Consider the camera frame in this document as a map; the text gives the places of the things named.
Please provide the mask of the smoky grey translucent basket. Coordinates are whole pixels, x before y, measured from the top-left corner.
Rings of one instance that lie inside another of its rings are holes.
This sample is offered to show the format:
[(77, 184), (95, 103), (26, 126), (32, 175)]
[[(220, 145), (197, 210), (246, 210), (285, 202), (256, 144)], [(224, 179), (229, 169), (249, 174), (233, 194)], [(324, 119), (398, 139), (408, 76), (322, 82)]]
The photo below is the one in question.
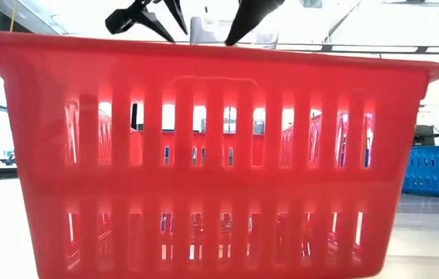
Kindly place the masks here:
[[(230, 32), (232, 19), (205, 16), (191, 17), (189, 43), (191, 45), (223, 45)], [(236, 47), (274, 50), (278, 43), (278, 31), (269, 26), (258, 25), (237, 43)]]

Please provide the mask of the red plastic slotted basket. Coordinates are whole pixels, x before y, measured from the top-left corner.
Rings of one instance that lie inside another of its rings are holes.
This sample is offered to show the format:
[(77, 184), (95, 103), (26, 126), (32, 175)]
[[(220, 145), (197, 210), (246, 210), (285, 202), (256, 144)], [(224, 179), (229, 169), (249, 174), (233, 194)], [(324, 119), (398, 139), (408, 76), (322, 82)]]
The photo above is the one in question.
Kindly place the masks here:
[(0, 32), (0, 76), (40, 279), (342, 278), (382, 270), (439, 63)]

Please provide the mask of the dark box device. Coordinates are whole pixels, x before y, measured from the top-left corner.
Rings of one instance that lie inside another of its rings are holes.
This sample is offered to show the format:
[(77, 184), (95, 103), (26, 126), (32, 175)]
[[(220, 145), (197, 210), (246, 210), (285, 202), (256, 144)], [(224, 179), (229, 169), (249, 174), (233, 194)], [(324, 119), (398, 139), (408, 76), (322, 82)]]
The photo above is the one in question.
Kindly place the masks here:
[(433, 146), (434, 128), (428, 125), (415, 125), (413, 146)]

